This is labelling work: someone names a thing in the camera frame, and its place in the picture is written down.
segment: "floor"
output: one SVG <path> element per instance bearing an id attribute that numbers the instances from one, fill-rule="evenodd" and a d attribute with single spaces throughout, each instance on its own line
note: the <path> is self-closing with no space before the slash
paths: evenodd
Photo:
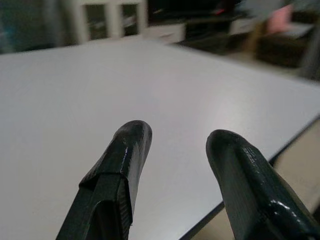
<path id="1" fill-rule="evenodd" d="M 271 65 L 240 52 L 225 56 L 250 68 L 280 75 L 296 76 L 298 69 Z M 289 183 L 306 207 L 312 212 L 320 204 L 320 120 L 312 125 L 280 157 L 277 172 Z M 234 235 L 226 210 L 221 211 L 192 240 L 233 240 Z"/>

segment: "pink object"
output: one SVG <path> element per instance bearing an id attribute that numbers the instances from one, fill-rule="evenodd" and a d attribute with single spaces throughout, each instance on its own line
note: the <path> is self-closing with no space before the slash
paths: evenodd
<path id="1" fill-rule="evenodd" d="M 267 33 L 276 34 L 289 31 L 292 12 L 291 4 L 274 11 L 267 23 Z"/>

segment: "white table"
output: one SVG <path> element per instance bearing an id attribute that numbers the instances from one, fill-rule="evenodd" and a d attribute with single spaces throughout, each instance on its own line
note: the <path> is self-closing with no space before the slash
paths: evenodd
<path id="1" fill-rule="evenodd" d="M 205 152 L 235 131 L 271 158 L 320 112 L 320 87 L 151 41 L 0 56 L 2 240 L 54 239 L 125 122 L 153 129 L 130 240 L 177 240 L 221 201 Z"/>

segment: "table surface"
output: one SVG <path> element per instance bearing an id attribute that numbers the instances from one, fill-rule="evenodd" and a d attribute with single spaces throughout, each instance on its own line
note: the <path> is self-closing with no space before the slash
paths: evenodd
<path id="1" fill-rule="evenodd" d="M 205 143 L 228 129 L 267 159 L 320 113 L 320 87 L 128 40 L 0 56 L 1 239 L 54 239 L 125 122 L 153 130 L 130 240 L 177 240 L 221 201 Z"/>

